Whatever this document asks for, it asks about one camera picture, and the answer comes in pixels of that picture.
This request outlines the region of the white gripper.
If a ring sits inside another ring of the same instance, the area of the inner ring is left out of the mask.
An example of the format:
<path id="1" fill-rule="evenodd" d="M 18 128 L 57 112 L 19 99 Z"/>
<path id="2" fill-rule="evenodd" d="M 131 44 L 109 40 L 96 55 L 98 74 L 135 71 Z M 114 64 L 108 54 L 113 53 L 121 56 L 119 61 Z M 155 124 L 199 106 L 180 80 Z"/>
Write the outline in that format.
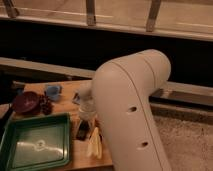
<path id="1" fill-rule="evenodd" d="M 78 119 L 78 121 L 77 121 L 77 126 L 76 126 L 77 131 L 79 130 L 79 128 L 84 120 L 84 121 L 89 121 L 89 133 L 92 134 L 95 127 L 97 126 L 96 119 L 93 119 L 96 116 L 96 110 L 95 109 L 83 110 L 83 109 L 79 108 L 78 115 L 79 115 L 80 119 Z"/>

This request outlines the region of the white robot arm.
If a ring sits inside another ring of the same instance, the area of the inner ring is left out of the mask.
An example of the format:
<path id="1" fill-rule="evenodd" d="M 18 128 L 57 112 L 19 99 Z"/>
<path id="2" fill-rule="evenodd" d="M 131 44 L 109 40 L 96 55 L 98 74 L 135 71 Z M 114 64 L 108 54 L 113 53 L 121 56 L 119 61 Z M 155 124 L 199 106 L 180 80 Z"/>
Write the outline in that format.
<path id="1" fill-rule="evenodd" d="M 80 111 L 98 114 L 115 171 L 172 171 L 149 103 L 170 72 L 165 54 L 144 50 L 104 63 L 78 88 Z"/>

